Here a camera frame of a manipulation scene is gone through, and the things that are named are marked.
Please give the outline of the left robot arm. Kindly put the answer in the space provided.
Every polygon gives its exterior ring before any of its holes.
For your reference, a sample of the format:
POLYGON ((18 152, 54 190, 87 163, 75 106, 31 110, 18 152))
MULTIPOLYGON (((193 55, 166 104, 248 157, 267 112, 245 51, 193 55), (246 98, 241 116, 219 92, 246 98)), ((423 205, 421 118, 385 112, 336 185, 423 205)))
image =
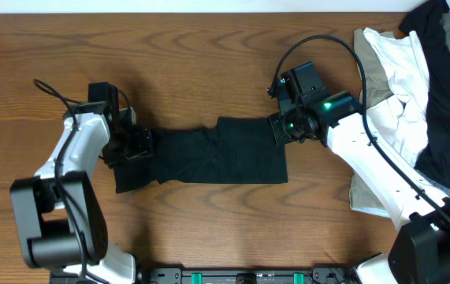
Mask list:
POLYGON ((136 258, 108 240, 91 177, 98 161, 113 169, 150 158, 151 131, 137 126, 131 106, 120 107, 126 96, 108 82, 89 84, 85 102, 34 84, 67 111, 48 160, 9 191, 24 262, 47 269, 51 283, 139 283, 136 258))

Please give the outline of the black polo shirt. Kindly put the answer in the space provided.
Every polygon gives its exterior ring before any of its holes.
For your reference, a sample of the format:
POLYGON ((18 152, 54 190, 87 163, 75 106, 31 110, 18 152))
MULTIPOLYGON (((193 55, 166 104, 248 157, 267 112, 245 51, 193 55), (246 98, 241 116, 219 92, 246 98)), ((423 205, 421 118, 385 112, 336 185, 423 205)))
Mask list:
POLYGON ((285 148, 265 118, 219 118, 212 129, 153 131, 154 154, 113 169, 116 192, 153 181, 281 184, 288 181, 285 148))

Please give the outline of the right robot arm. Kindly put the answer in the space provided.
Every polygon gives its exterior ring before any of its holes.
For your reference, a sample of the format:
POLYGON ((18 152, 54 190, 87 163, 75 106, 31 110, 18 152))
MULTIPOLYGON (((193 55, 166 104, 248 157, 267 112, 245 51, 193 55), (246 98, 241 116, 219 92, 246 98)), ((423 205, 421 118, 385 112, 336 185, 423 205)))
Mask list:
POLYGON ((349 92, 329 93, 307 62, 268 88, 279 145, 318 140, 339 155, 379 199, 398 234, 388 253, 354 269, 358 283, 450 283, 450 197, 387 143, 349 92))

